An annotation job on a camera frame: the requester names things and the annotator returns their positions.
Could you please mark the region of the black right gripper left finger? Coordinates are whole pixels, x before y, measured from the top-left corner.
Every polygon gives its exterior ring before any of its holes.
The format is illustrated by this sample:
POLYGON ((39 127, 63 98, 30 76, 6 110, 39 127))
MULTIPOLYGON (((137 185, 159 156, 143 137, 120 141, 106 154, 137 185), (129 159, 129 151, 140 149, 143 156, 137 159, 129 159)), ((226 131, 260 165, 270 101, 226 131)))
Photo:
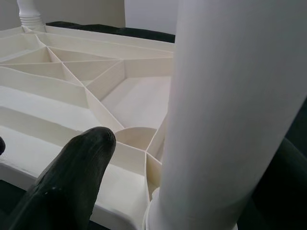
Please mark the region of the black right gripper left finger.
POLYGON ((11 230, 85 230, 116 137, 97 126, 73 137, 9 215, 11 230))

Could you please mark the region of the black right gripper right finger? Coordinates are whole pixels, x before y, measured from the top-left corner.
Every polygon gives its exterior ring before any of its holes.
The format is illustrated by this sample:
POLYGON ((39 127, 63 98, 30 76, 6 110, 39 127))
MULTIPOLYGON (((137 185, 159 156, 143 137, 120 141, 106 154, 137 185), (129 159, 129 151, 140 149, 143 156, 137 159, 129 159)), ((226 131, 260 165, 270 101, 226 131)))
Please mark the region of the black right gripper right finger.
POLYGON ((307 159, 288 139, 280 144, 237 227, 240 230, 307 228, 307 159))

